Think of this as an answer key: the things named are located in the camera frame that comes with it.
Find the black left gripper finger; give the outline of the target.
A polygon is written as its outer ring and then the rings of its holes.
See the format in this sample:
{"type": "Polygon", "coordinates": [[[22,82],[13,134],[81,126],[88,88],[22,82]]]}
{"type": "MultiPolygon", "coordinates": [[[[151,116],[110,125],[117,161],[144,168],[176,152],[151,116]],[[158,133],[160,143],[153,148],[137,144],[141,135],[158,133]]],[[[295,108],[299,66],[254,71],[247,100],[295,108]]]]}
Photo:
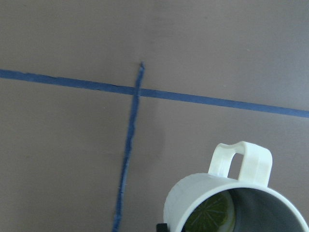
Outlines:
{"type": "Polygon", "coordinates": [[[166,223],[158,223],[156,225],[156,232],[168,232],[168,226],[166,223]]]}

